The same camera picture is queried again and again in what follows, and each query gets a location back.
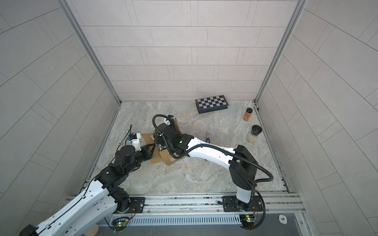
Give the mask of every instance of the white wall tile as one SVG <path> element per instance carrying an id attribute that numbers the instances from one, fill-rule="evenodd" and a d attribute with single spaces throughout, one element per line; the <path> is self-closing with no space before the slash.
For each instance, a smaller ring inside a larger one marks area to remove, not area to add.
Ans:
<path id="1" fill-rule="evenodd" d="M 198 48 L 198 65 L 235 65 L 239 48 Z"/>
<path id="2" fill-rule="evenodd" d="M 148 81 L 114 81 L 120 93 L 152 92 Z"/>
<path id="3" fill-rule="evenodd" d="M 318 139 L 319 143 L 323 143 L 330 137 L 332 137 L 334 134 L 342 130 L 343 127 L 340 125 L 338 121 L 333 123 L 331 126 L 329 126 L 326 130 L 324 130 L 321 134 L 319 134 L 316 138 Z"/>
<path id="4" fill-rule="evenodd" d="M 82 26 L 85 37 L 88 39 L 92 47 L 103 47 L 104 43 L 96 29 L 96 26 Z"/>
<path id="5" fill-rule="evenodd" d="M 87 81 L 90 81 L 97 72 L 88 55 L 84 56 L 80 61 L 78 61 L 76 65 L 86 77 Z"/>
<path id="6" fill-rule="evenodd" d="M 3 173 L 0 192 L 7 191 L 52 128 L 53 125 L 47 120 L 33 110 L 29 110 L 0 139 L 0 149 L 4 157 L 0 167 L 0 171 Z M 22 148 L 17 145 L 19 142 L 23 142 Z"/>
<path id="7" fill-rule="evenodd" d="M 220 66 L 218 80 L 252 80 L 257 66 Z"/>
<path id="8" fill-rule="evenodd" d="M 238 80 L 236 81 L 234 92 L 257 93 L 260 86 L 261 81 Z"/>
<path id="9" fill-rule="evenodd" d="M 198 26 L 245 26 L 249 1 L 198 1 Z"/>
<path id="10" fill-rule="evenodd" d="M 356 144 L 364 152 L 365 156 L 370 162 L 378 169 L 378 146 L 376 141 L 378 140 L 378 130 L 374 130 L 370 134 L 360 138 L 356 141 Z"/>
<path id="11" fill-rule="evenodd" d="M 138 47 L 97 48 L 104 65 L 144 65 Z"/>
<path id="12" fill-rule="evenodd" d="M 2 29 L 2 31 L 7 31 L 11 28 L 12 27 L 8 24 L 8 22 L 6 22 L 6 20 L 0 15 L 0 29 Z"/>
<path id="13" fill-rule="evenodd" d="M 197 65 L 197 51 L 198 51 L 198 48 L 192 47 L 192 65 Z"/>
<path id="14" fill-rule="evenodd" d="M 322 63 L 322 60 L 294 36 L 290 37 L 283 54 L 307 82 Z"/>
<path id="15" fill-rule="evenodd" d="M 378 193 L 375 184 L 378 181 L 378 171 L 345 130 L 339 131 L 322 143 L 322 146 L 365 217 L 376 216 L 378 205 L 371 196 Z"/>
<path id="16" fill-rule="evenodd" d="M 0 137 L 33 106 L 44 94 L 23 72 L 0 87 Z"/>
<path id="17" fill-rule="evenodd" d="M 187 80 L 177 80 L 177 81 L 156 81 L 156 92 L 191 92 L 192 91 L 192 81 Z"/>
<path id="18" fill-rule="evenodd" d="M 175 80 L 212 80 L 214 66 L 173 66 Z"/>
<path id="19" fill-rule="evenodd" d="M 302 157 L 303 157 L 303 155 L 302 155 L 301 151 L 300 150 L 297 151 L 294 155 L 289 157 L 290 164 L 293 164 L 294 162 L 301 159 Z"/>
<path id="20" fill-rule="evenodd" d="M 285 149 L 287 156 L 290 158 L 299 151 L 299 148 L 280 111 L 277 111 L 277 113 L 274 115 L 272 122 L 276 128 L 283 148 Z"/>
<path id="21" fill-rule="evenodd" d="M 51 39 L 51 41 L 55 44 L 58 45 L 60 43 L 59 39 L 56 37 L 55 33 L 51 30 L 50 26 L 47 24 L 43 16 L 37 17 L 36 21 L 39 23 L 39 25 L 43 28 L 45 33 L 48 35 L 48 37 Z"/>
<path id="22" fill-rule="evenodd" d="M 7 219 L 24 219 L 51 174 L 51 170 L 28 162 L 0 199 L 2 210 L 0 220 L 4 222 Z M 21 223 L 21 221 L 10 221 L 8 224 L 1 224 L 0 230 L 4 235 L 15 235 Z"/>
<path id="23" fill-rule="evenodd" d="M 147 47 L 150 65 L 191 65 L 191 48 Z"/>
<path id="24" fill-rule="evenodd" d="M 256 47 L 278 47 L 285 27 L 261 27 Z"/>
<path id="25" fill-rule="evenodd" d="M 0 72 L 7 78 L 55 46 L 36 20 L 2 33 L 0 42 Z"/>
<path id="26" fill-rule="evenodd" d="M 151 27 L 155 47 L 206 47 L 207 27 Z"/>
<path id="27" fill-rule="evenodd" d="M 239 100 L 254 100 L 256 96 L 257 93 L 240 93 Z"/>
<path id="28" fill-rule="evenodd" d="M 70 69 L 38 100 L 38 103 L 59 119 L 84 86 L 74 70 Z"/>
<path id="29" fill-rule="evenodd" d="M 260 27 L 209 27 L 208 47 L 255 47 Z"/>
<path id="30" fill-rule="evenodd" d="M 320 189 L 328 188 L 330 186 L 342 183 L 340 175 L 336 172 L 316 182 Z"/>
<path id="31" fill-rule="evenodd" d="M 57 8 L 59 8 L 58 4 L 49 0 L 5 1 L 2 2 L 0 15 L 12 27 L 15 27 Z"/>
<path id="32" fill-rule="evenodd" d="M 318 53 L 320 47 L 323 45 L 324 41 L 328 38 L 328 35 L 332 32 L 334 26 L 331 24 L 328 24 L 325 30 L 323 31 L 322 35 L 317 40 L 315 46 L 312 48 L 312 51 L 316 54 Z"/>
<path id="33" fill-rule="evenodd" d="M 175 75 L 173 73 L 173 66 L 167 66 L 167 67 L 168 67 L 169 80 L 175 80 Z"/>
<path id="34" fill-rule="evenodd" d="M 336 121 L 336 118 L 303 78 L 299 79 L 290 96 L 315 136 L 318 136 Z"/>
<path id="35" fill-rule="evenodd" d="M 77 142 L 80 146 L 82 146 L 83 148 L 88 147 L 88 143 L 84 139 L 80 138 L 78 135 L 75 135 L 73 140 Z"/>
<path id="36" fill-rule="evenodd" d="M 270 65 L 277 48 L 246 48 L 242 65 Z"/>
<path id="37" fill-rule="evenodd" d="M 85 116 L 74 105 L 70 105 L 37 152 L 50 160 L 59 162 L 84 119 Z"/>
<path id="38" fill-rule="evenodd" d="M 108 126 L 113 118 L 114 112 L 116 111 L 118 104 L 114 98 L 112 98 L 111 103 L 105 111 L 104 116 L 102 117 L 100 123 L 97 126 L 96 131 L 93 134 L 93 137 L 98 140 L 103 140 L 107 132 Z"/>
<path id="39" fill-rule="evenodd" d="M 164 93 L 128 93 L 130 101 L 164 101 Z"/>
<path id="40" fill-rule="evenodd" d="M 30 210 L 31 211 L 36 211 L 36 212 L 42 212 L 42 213 L 52 214 L 54 212 L 54 210 L 55 210 L 55 207 L 56 207 L 55 204 L 50 204 L 50 203 L 47 203 L 47 202 L 36 201 Z"/>
<path id="41" fill-rule="evenodd" d="M 133 1 L 140 26 L 190 26 L 190 1 Z"/>
<path id="42" fill-rule="evenodd" d="M 199 80 L 197 92 L 229 92 L 231 81 Z"/>
<path id="43" fill-rule="evenodd" d="M 255 18 L 257 4 L 258 2 L 251 1 L 251 4 L 249 5 L 247 20 L 245 21 L 246 27 L 252 26 L 253 19 Z"/>
<path id="44" fill-rule="evenodd" d="M 87 110 L 90 111 L 95 104 L 98 97 L 101 95 L 102 91 L 105 88 L 104 81 L 97 73 L 83 88 L 79 93 L 76 99 L 80 102 L 81 105 Z"/>
<path id="45" fill-rule="evenodd" d="M 277 106 L 280 109 L 285 121 L 288 122 L 297 112 L 298 108 L 279 80 L 272 91 L 272 96 L 277 103 Z"/>
<path id="46" fill-rule="evenodd" d="M 69 40 L 65 40 L 31 63 L 23 72 L 47 91 L 79 60 L 75 47 Z"/>
<path id="47" fill-rule="evenodd" d="M 203 93 L 203 97 L 213 97 L 213 96 L 219 96 L 220 92 L 205 92 Z M 239 97 L 240 97 L 240 93 L 234 93 L 234 92 L 230 92 L 230 93 L 225 93 L 225 92 L 221 92 L 222 95 L 225 96 L 226 100 L 227 101 L 230 101 L 230 100 L 239 100 Z"/>
<path id="48" fill-rule="evenodd" d="M 296 2 L 259 1 L 252 26 L 286 27 Z"/>
<path id="49" fill-rule="evenodd" d="M 85 150 L 75 171 L 72 174 L 70 181 L 67 184 L 67 187 L 65 188 L 66 192 L 76 194 L 79 190 L 81 190 L 89 169 L 88 163 L 91 163 L 95 158 L 99 145 L 99 141 L 97 141 L 95 138 L 91 139 L 88 144 L 88 148 Z"/>
<path id="50" fill-rule="evenodd" d="M 378 232 L 378 217 L 368 218 L 370 226 L 373 228 L 374 232 Z"/>
<path id="51" fill-rule="evenodd" d="M 43 106 L 41 106 L 38 102 L 36 102 L 31 108 L 33 109 L 33 111 L 45 118 L 52 125 L 55 125 L 58 122 L 58 119 L 55 116 L 53 116 L 53 114 L 51 114 L 48 110 L 46 110 Z"/>
<path id="52" fill-rule="evenodd" d="M 132 0 L 125 0 L 127 12 L 130 17 L 131 24 L 133 26 L 139 26 L 138 18 L 136 17 L 135 10 L 134 10 L 134 4 Z"/>
<path id="53" fill-rule="evenodd" d="M 114 80 L 129 80 L 123 66 L 103 66 L 106 75 L 112 81 Z"/>
<path id="54" fill-rule="evenodd" d="M 124 1 L 73 0 L 84 26 L 131 25 Z"/>
<path id="55" fill-rule="evenodd" d="M 164 93 L 166 100 L 184 100 L 192 101 L 203 98 L 203 93 Z"/>
<path id="56" fill-rule="evenodd" d="M 198 1 L 190 1 L 191 26 L 198 26 Z"/>
<path id="57" fill-rule="evenodd" d="M 378 2 L 370 0 L 321 1 L 314 14 L 358 38 L 377 16 L 377 8 Z"/>
<path id="58" fill-rule="evenodd" d="M 317 55 L 361 96 L 378 88 L 378 52 L 341 30 L 332 30 Z"/>
<path id="59" fill-rule="evenodd" d="M 285 149 L 282 146 L 281 140 L 278 137 L 278 134 L 275 128 L 272 128 L 272 131 L 270 131 L 270 135 L 273 142 L 273 146 L 276 150 L 276 154 L 282 166 L 281 169 L 283 170 L 283 173 L 286 176 L 286 179 L 290 179 L 294 177 L 295 173 L 293 171 L 293 168 L 291 167 L 290 161 L 286 155 Z"/>
<path id="60" fill-rule="evenodd" d="M 105 47 L 152 47 L 149 27 L 96 26 Z"/>
<path id="61" fill-rule="evenodd" d="M 167 66 L 129 66 L 134 80 L 169 80 Z"/>
<path id="62" fill-rule="evenodd" d="M 239 48 L 239 53 L 236 59 L 236 65 L 240 66 L 242 64 L 244 52 L 245 52 L 245 48 Z"/>
<path id="63" fill-rule="evenodd" d="M 328 22 L 304 10 L 298 23 L 295 25 L 293 35 L 309 49 L 312 49 L 327 25 Z"/>
<path id="64" fill-rule="evenodd" d="M 321 233 L 341 233 L 336 221 L 318 223 Z"/>
<path id="65" fill-rule="evenodd" d="M 334 221 L 335 219 L 333 218 L 314 177 L 311 175 L 305 159 L 301 158 L 295 162 L 293 164 L 293 169 L 315 221 Z"/>
<path id="66" fill-rule="evenodd" d="M 60 42 L 74 34 L 61 9 L 56 9 L 42 16 Z"/>
<path id="67" fill-rule="evenodd" d="M 374 231 L 356 204 L 345 184 L 340 183 L 322 190 L 322 194 L 331 208 L 343 235 L 366 235 L 374 236 Z M 358 225 L 350 224 L 350 221 L 358 217 Z"/>
<path id="68" fill-rule="evenodd" d="M 326 64 L 319 67 L 309 85 L 354 140 L 378 128 L 378 111 Z"/>
<path id="69" fill-rule="evenodd" d="M 315 180 L 320 180 L 336 172 L 322 146 L 312 133 L 303 117 L 300 117 L 290 131 L 305 158 Z"/>
<path id="70" fill-rule="evenodd" d="M 297 70 L 290 64 L 284 55 L 281 56 L 274 73 L 280 79 L 282 85 L 287 89 L 294 77 L 297 74 Z"/>
<path id="71" fill-rule="evenodd" d="M 96 102 L 76 134 L 89 143 L 104 113 L 104 109 Z"/>
<path id="72" fill-rule="evenodd" d="M 85 149 L 75 141 L 70 143 L 67 151 L 39 195 L 39 201 L 51 204 L 59 203 L 64 189 L 70 181 L 67 176 L 72 176 L 84 151 Z"/>

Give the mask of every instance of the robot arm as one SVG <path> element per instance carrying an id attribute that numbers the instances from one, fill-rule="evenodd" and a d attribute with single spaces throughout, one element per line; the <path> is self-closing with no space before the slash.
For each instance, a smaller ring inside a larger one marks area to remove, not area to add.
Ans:
<path id="1" fill-rule="evenodd" d="M 162 116 L 169 122 L 156 126 L 155 118 Z M 89 186 L 69 204 L 37 227 L 26 226 L 20 236 L 79 236 L 96 222 L 113 212 L 124 213 L 132 210 L 129 195 L 119 185 L 140 164 L 152 158 L 156 146 L 168 149 L 173 158 L 183 156 L 199 157 L 230 170 L 233 182 L 237 185 L 237 206 L 246 211 L 257 182 L 272 181 L 273 176 L 258 165 L 249 151 L 238 145 L 237 148 L 224 148 L 206 143 L 188 134 L 179 135 L 175 129 L 173 116 L 156 115 L 153 118 L 155 143 L 140 146 L 140 133 L 132 133 L 125 145 L 115 153 L 114 163 L 110 163 L 89 183 Z M 257 169 L 269 178 L 254 180 Z"/>

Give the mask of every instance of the black cable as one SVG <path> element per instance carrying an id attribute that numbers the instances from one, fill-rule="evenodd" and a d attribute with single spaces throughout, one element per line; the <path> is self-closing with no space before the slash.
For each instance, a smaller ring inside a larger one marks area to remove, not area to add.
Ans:
<path id="1" fill-rule="evenodd" d="M 257 194 L 258 194 L 258 196 L 260 197 L 260 200 L 261 200 L 261 205 L 262 205 L 262 209 L 263 209 L 262 217 L 261 217 L 261 220 L 260 220 L 256 225 L 254 225 L 253 227 L 251 227 L 251 228 L 242 227 L 242 228 L 245 229 L 245 230 L 253 230 L 253 229 L 259 227 L 259 226 L 261 225 L 261 223 L 262 223 L 262 222 L 264 221 L 264 219 L 265 219 L 265 203 L 264 203 L 264 200 L 262 199 L 262 196 L 261 196 L 261 194 L 259 193 L 259 191 L 256 190 L 256 192 L 257 192 Z"/>
<path id="2" fill-rule="evenodd" d="M 104 220 L 105 220 L 105 222 L 108 224 L 109 228 L 110 228 L 111 230 L 113 230 L 113 229 L 110 227 L 108 221 L 105 219 L 105 217 L 104 217 Z"/>
<path id="3" fill-rule="evenodd" d="M 125 137 L 122 139 L 122 142 L 123 142 L 123 140 L 125 140 L 125 138 L 127 138 L 127 135 L 131 132 L 131 127 L 133 127 L 132 124 L 130 125 L 129 131 L 127 132 L 127 134 L 125 135 Z"/>

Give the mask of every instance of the wire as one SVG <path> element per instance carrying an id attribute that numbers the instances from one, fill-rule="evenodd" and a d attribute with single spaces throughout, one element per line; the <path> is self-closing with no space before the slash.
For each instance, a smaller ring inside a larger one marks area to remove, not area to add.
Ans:
<path id="1" fill-rule="evenodd" d="M 127 137 L 127 135 L 128 135 L 129 133 L 131 133 L 131 127 L 133 127 L 133 124 L 130 125 L 129 131 L 127 132 L 127 134 L 125 135 L 125 137 L 122 139 L 122 142 L 123 142 L 123 140 L 125 140 L 125 138 Z"/>
<path id="2" fill-rule="evenodd" d="M 109 226 L 109 228 L 111 229 L 111 230 L 113 230 L 111 227 L 110 227 L 110 225 L 109 225 L 109 223 L 108 223 L 108 221 L 105 219 L 105 217 L 104 217 L 104 220 L 106 221 L 106 223 L 108 224 L 108 226 Z"/>

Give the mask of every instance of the marble floor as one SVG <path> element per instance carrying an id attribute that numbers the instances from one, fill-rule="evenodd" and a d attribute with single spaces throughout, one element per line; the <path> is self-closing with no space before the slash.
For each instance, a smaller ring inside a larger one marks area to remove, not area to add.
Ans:
<path id="1" fill-rule="evenodd" d="M 212 144 L 234 148 L 240 144 L 248 148 L 257 162 L 274 176 L 272 182 L 259 183 L 258 190 L 286 190 L 280 180 L 264 134 L 261 133 L 258 136 L 256 143 L 249 143 L 246 140 L 252 125 L 260 124 L 255 111 L 248 122 L 242 120 L 247 107 L 253 108 L 253 103 L 251 101 L 230 101 L 228 109 L 198 114 L 194 101 L 124 102 L 92 176 L 98 174 L 114 157 L 117 149 L 116 143 L 126 135 L 130 124 L 133 125 L 133 133 L 151 133 L 153 131 L 152 117 L 156 114 L 170 114 L 177 118 L 182 133 L 205 140 L 206 132 L 209 132 Z M 162 118 L 156 119 L 157 125 L 162 122 Z M 266 177 L 266 175 L 257 171 L 256 178 L 261 177 Z M 129 194 L 236 191 L 236 185 L 232 182 L 228 170 L 210 161 L 195 157 L 185 157 L 171 166 L 165 165 L 164 162 L 151 165 L 149 161 L 145 161 L 139 170 L 130 173 L 120 187 Z"/>

